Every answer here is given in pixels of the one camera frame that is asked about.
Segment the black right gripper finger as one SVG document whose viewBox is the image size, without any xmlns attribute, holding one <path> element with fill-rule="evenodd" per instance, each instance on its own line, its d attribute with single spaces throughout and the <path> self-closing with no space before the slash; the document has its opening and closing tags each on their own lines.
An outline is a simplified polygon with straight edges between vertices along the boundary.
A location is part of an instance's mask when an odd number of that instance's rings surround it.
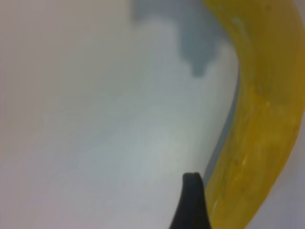
<svg viewBox="0 0 305 229">
<path fill-rule="evenodd" d="M 182 191 L 170 229 L 210 229 L 204 185 L 199 173 L 183 174 Z"/>
</svg>

